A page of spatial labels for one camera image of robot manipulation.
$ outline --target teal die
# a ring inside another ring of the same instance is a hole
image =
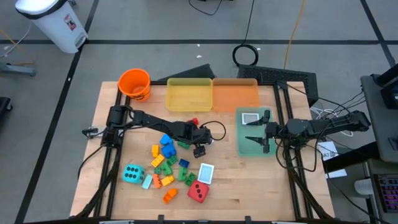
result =
[[[145,170],[142,166],[128,164],[124,168],[123,180],[132,184],[142,184],[144,181]]]

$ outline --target gray floor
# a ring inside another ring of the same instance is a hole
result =
[[[74,7],[84,24],[94,0],[79,1]],[[218,1],[197,2],[212,11]],[[395,0],[367,0],[386,40],[398,39]],[[0,29],[18,39],[29,21],[13,8],[14,1],[0,2]],[[287,40],[294,28],[301,1],[256,1],[248,39]],[[242,39],[250,13],[250,2],[224,1],[217,14],[209,17],[194,11],[187,1],[99,1],[90,27],[91,40],[173,40]],[[35,26],[29,40],[45,40]],[[377,40],[360,0],[308,0],[295,39]],[[7,45],[0,45],[3,50]],[[35,78],[0,74],[0,96],[12,98],[14,110],[0,126],[0,217],[13,223],[42,148],[73,55],[52,45],[22,44],[35,57]],[[91,124],[96,99],[103,81],[116,81],[129,68],[143,68],[153,80],[209,63],[219,77],[235,77],[238,69],[231,59],[236,44],[149,44],[85,45],[71,80],[52,143],[25,222],[66,218],[76,187],[76,173],[86,139],[81,130]],[[256,44],[259,66],[283,68],[286,45]],[[398,46],[389,45],[398,58]],[[241,63],[253,56],[242,49]],[[15,50],[1,62],[26,61]],[[389,68],[384,52],[376,45],[293,45],[288,69],[315,72],[319,95],[344,102],[361,91],[362,75],[382,73]],[[334,108],[322,101],[317,107]],[[356,107],[367,112],[365,104]],[[373,132],[355,133],[353,138],[335,134],[335,140],[358,147],[374,140]],[[362,166],[348,169],[348,176],[333,180],[360,206],[364,199],[353,190],[353,182],[363,177]],[[368,220],[330,187],[336,217]]]

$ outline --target label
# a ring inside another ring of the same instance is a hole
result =
[[[65,21],[66,24],[68,24],[68,27],[70,28],[70,30],[74,30],[76,28],[76,24],[75,21],[73,21],[72,17],[67,14],[63,20]]]

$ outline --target red die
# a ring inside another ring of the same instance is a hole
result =
[[[209,192],[209,186],[201,183],[197,180],[193,181],[188,191],[188,196],[197,202],[203,203],[206,199],[207,193]]]

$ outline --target wooden tabletop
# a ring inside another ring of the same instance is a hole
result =
[[[290,82],[290,85],[304,91],[301,82]],[[93,119],[93,126],[104,126],[109,107],[114,105],[117,93],[116,82],[103,82]],[[310,119],[307,97],[289,88],[289,95],[295,118]],[[169,120],[186,121],[194,117],[200,123],[210,120],[221,121],[227,129],[222,141],[206,146],[206,155],[195,159],[192,148],[185,150],[176,145],[178,159],[190,161],[188,173],[198,174],[202,162],[213,164],[215,171],[210,191],[203,203],[198,203],[187,196],[188,187],[177,181],[178,164],[172,166],[175,182],[166,187],[156,189],[153,183],[149,190],[140,185],[130,184],[122,180],[122,173],[127,164],[137,164],[145,168],[148,174],[154,173],[150,164],[153,160],[151,145],[159,144],[162,133],[148,128],[130,130],[124,137],[118,181],[112,211],[112,219],[156,220],[158,215],[165,215],[166,220],[243,220],[251,216],[252,220],[295,220],[290,195],[287,171],[278,165],[274,156],[271,157],[239,157],[236,148],[235,115],[232,113],[181,113],[171,112],[165,107],[166,86],[152,86],[150,98],[143,103],[132,100],[131,106],[148,114]],[[260,106],[272,110],[274,120],[278,121],[275,96],[272,86],[259,86]],[[284,100],[284,119],[287,121]],[[221,137],[223,129],[219,124],[209,124],[212,135]],[[88,141],[85,157],[100,145],[100,138]],[[305,167],[314,165],[314,149],[306,147],[301,150]],[[103,149],[90,159],[81,171],[76,188],[71,215],[76,215],[91,199],[99,186],[104,161]],[[322,160],[317,153],[317,170],[305,172],[308,189],[325,209],[334,216],[330,194],[323,171]],[[162,201],[165,193],[171,188],[178,188],[178,194],[169,204]],[[300,210],[305,217],[302,194],[298,189]],[[101,214],[105,214],[108,191],[104,194]]]

